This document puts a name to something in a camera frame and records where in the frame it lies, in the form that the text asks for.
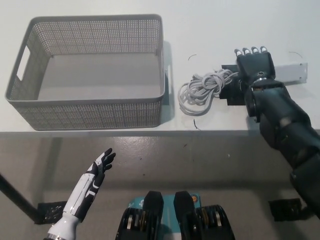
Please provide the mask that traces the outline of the white and black left hand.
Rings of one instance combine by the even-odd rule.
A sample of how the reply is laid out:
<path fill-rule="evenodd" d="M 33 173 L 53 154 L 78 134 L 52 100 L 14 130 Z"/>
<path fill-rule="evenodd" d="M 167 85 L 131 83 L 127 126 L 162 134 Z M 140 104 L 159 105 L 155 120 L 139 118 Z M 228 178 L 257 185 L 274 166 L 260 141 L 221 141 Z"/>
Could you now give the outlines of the white and black left hand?
<path fill-rule="evenodd" d="M 105 171 L 112 168 L 115 156 L 109 148 L 90 165 L 74 187 L 63 209 L 64 213 L 76 217 L 80 222 L 84 220 L 104 181 Z"/>

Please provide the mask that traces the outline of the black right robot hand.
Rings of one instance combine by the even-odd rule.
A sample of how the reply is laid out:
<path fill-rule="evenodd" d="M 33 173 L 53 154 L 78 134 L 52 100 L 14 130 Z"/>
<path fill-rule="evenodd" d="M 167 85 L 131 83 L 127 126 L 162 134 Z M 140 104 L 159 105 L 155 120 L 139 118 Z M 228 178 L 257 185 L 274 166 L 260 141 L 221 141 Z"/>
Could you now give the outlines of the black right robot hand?
<path fill-rule="evenodd" d="M 247 85 L 253 84 L 259 79 L 276 78 L 276 71 L 271 54 L 265 46 L 251 50 L 243 47 L 242 50 L 235 49 L 236 65 L 240 79 Z"/>

